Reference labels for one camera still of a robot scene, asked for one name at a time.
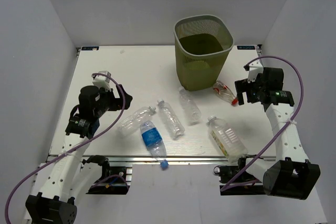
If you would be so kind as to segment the clear bottle red cap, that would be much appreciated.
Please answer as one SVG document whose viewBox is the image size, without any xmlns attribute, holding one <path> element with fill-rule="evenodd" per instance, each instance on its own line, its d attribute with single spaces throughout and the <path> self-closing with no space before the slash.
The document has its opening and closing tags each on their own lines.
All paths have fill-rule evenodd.
<svg viewBox="0 0 336 224">
<path fill-rule="evenodd" d="M 238 99 L 233 94 L 231 89 L 221 81 L 217 80 L 213 84 L 212 88 L 222 100 L 230 103 L 232 106 L 235 106 L 238 103 Z"/>
</svg>

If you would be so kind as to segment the clear bottle white cap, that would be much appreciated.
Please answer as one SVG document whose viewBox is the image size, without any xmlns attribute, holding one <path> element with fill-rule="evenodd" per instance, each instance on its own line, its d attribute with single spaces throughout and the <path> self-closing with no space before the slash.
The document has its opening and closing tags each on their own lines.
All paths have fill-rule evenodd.
<svg viewBox="0 0 336 224">
<path fill-rule="evenodd" d="M 144 106 L 136 110 L 133 114 L 118 124 L 117 133 L 122 137 L 133 134 L 140 129 L 142 123 L 151 119 L 155 114 L 155 111 L 155 106 Z"/>
</svg>

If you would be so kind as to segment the square bottle yellow label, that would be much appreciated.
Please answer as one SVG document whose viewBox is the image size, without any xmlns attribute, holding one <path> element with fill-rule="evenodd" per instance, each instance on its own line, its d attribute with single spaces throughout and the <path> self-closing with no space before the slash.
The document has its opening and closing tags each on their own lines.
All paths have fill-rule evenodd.
<svg viewBox="0 0 336 224">
<path fill-rule="evenodd" d="M 227 121 L 210 116 L 208 123 L 210 136 L 230 163 L 248 154 L 247 148 Z"/>
</svg>

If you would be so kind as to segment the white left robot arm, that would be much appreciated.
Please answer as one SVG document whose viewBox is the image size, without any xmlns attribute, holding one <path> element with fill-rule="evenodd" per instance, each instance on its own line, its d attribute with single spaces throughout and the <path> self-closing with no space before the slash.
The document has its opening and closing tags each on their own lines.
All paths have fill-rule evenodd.
<svg viewBox="0 0 336 224">
<path fill-rule="evenodd" d="M 119 97 L 109 87 L 85 86 L 80 90 L 79 104 L 70 113 L 62 152 L 46 182 L 36 195 L 29 195 L 25 206 L 33 223 L 74 223 L 77 204 L 93 183 L 110 178 L 108 159 L 92 155 L 83 159 L 108 111 L 128 109 L 132 96 L 118 85 Z"/>
</svg>

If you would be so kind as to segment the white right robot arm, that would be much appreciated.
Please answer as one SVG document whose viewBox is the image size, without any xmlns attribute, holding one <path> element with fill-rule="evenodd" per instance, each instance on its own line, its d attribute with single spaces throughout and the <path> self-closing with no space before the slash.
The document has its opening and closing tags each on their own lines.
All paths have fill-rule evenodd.
<svg viewBox="0 0 336 224">
<path fill-rule="evenodd" d="M 291 116 L 295 102 L 291 92 L 284 91 L 281 68 L 246 66 L 248 77 L 235 82 L 238 103 L 261 103 L 276 138 L 276 160 L 273 164 L 261 158 L 247 158 L 238 166 L 238 177 L 247 182 L 253 177 L 263 184 L 266 195 L 305 200 L 318 178 L 320 167 L 309 161 L 303 150 L 297 126 Z"/>
</svg>

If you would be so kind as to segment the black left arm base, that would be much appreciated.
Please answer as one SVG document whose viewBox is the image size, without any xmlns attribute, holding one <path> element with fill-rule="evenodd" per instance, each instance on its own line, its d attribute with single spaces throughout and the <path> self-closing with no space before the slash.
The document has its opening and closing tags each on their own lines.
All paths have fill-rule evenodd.
<svg viewBox="0 0 336 224">
<path fill-rule="evenodd" d="M 96 180 L 87 194 L 91 195 L 126 195 L 131 186 L 132 166 L 110 165 L 107 173 Z"/>
</svg>

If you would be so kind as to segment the olive green mesh bin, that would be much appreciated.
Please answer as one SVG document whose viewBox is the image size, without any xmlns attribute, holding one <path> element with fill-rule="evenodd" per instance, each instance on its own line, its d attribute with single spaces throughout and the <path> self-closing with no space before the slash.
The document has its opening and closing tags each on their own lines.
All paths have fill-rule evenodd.
<svg viewBox="0 0 336 224">
<path fill-rule="evenodd" d="M 174 26 L 176 73 L 188 91 L 210 88 L 234 46 L 224 22 L 214 15 L 197 15 Z"/>
</svg>

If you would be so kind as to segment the right blue table sticker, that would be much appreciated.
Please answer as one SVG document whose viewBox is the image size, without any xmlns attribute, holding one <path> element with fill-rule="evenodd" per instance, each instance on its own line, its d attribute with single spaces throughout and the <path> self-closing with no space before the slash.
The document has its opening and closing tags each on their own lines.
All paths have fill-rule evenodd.
<svg viewBox="0 0 336 224">
<path fill-rule="evenodd" d="M 238 50 L 255 50 L 255 46 L 238 45 Z"/>
</svg>

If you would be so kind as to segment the blue table sticker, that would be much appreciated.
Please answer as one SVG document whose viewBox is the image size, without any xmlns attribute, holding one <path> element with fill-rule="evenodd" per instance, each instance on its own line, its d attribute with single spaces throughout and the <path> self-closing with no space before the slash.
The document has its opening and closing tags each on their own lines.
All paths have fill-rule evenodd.
<svg viewBox="0 0 336 224">
<path fill-rule="evenodd" d="M 81 47 L 81 51 L 97 51 L 99 50 L 99 46 L 83 46 Z"/>
<path fill-rule="evenodd" d="M 255 50 L 255 46 L 238 45 L 238 50 Z"/>
</svg>

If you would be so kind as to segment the blue label water bottle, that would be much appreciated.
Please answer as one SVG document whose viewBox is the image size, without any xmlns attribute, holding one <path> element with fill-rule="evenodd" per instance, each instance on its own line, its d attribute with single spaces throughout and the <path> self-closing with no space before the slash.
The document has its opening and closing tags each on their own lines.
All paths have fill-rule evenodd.
<svg viewBox="0 0 336 224">
<path fill-rule="evenodd" d="M 166 148 L 163 139 L 151 121 L 145 121 L 140 126 L 140 132 L 146 149 L 151 156 L 160 163 L 162 170 L 166 170 L 169 166 L 166 160 Z"/>
</svg>

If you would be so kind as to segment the left blue table sticker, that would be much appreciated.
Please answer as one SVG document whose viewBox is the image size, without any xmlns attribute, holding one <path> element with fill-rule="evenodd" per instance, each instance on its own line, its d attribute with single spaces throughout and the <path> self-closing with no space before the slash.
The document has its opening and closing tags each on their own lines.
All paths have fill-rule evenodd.
<svg viewBox="0 0 336 224">
<path fill-rule="evenodd" d="M 99 50 L 99 46 L 83 46 L 81 47 L 81 51 L 97 51 Z"/>
</svg>

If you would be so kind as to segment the clear crumpled bottle centre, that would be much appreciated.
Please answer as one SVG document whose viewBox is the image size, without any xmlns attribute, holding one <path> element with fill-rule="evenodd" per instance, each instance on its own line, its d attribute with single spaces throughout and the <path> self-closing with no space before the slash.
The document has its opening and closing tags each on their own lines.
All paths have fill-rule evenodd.
<svg viewBox="0 0 336 224">
<path fill-rule="evenodd" d="M 190 125 L 199 123 L 201 121 L 202 114 L 192 96 L 183 86 L 180 86 L 178 90 L 179 101 L 188 123 Z"/>
</svg>

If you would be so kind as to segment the clear crumpled bottle centre-left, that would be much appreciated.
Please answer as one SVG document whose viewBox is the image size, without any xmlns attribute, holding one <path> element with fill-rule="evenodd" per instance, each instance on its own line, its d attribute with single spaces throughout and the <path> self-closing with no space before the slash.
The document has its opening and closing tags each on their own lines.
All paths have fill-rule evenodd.
<svg viewBox="0 0 336 224">
<path fill-rule="evenodd" d="M 170 104 L 162 99 L 159 99 L 157 100 L 157 106 L 159 109 L 160 119 L 162 120 L 171 138 L 177 139 L 184 135 L 185 128 Z"/>
</svg>

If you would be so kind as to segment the aluminium table front rail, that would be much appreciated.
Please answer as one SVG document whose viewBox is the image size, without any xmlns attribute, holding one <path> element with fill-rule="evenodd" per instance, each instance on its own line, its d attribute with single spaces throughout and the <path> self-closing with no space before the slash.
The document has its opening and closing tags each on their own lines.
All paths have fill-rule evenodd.
<svg viewBox="0 0 336 224">
<path fill-rule="evenodd" d="M 158 164 L 151 156 L 125 156 L 125 155 L 104 155 L 111 166 L 127 166 L 133 164 Z M 228 159 L 224 156 L 168 156 L 169 164 L 228 164 Z"/>
</svg>

